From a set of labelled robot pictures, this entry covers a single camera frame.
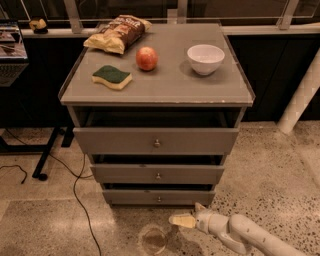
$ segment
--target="screen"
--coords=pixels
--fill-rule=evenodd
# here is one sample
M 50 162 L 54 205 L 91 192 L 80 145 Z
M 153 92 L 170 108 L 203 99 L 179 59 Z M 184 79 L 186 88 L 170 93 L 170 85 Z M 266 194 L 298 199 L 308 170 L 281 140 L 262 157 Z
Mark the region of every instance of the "screen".
M 18 22 L 0 20 L 0 61 L 10 59 L 27 60 L 27 52 Z

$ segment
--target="circular mark on floor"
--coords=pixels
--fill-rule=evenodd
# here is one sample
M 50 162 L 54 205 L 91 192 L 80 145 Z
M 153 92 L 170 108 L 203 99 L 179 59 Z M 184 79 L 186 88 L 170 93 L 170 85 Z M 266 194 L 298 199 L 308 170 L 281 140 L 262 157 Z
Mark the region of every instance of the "circular mark on floor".
M 158 228 L 151 228 L 142 235 L 142 247 L 150 255 L 160 254 L 167 245 L 165 234 Z

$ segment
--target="gray tabletop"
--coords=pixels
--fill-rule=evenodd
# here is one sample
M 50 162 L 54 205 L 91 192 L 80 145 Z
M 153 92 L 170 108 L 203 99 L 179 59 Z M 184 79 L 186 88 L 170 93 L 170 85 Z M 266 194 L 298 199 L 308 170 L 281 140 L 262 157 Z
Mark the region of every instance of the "gray tabletop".
M 187 60 L 187 50 L 196 44 L 212 44 L 225 52 L 220 68 L 209 76 L 196 74 Z M 156 69 L 141 71 L 135 63 L 136 51 L 153 47 L 159 61 Z M 130 72 L 133 80 L 114 91 L 91 81 L 104 65 Z M 218 24 L 154 24 L 124 55 L 88 49 L 62 95 L 64 105 L 123 104 L 212 104 L 251 106 L 254 94 L 239 70 Z

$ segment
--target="snack package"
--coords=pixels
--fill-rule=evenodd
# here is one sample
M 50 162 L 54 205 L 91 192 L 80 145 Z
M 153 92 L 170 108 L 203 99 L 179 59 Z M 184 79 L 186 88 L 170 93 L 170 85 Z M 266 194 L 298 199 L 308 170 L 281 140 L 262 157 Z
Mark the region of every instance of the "snack package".
M 105 52 L 123 54 L 151 25 L 149 21 L 132 15 L 120 15 L 99 33 L 91 35 L 83 45 Z

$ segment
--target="laptop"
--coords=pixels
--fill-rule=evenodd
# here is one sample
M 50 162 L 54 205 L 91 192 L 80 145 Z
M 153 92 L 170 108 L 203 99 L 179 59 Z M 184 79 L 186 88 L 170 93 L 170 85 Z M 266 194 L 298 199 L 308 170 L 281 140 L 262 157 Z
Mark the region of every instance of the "laptop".
M 28 64 L 18 22 L 0 20 L 0 87 L 11 86 Z

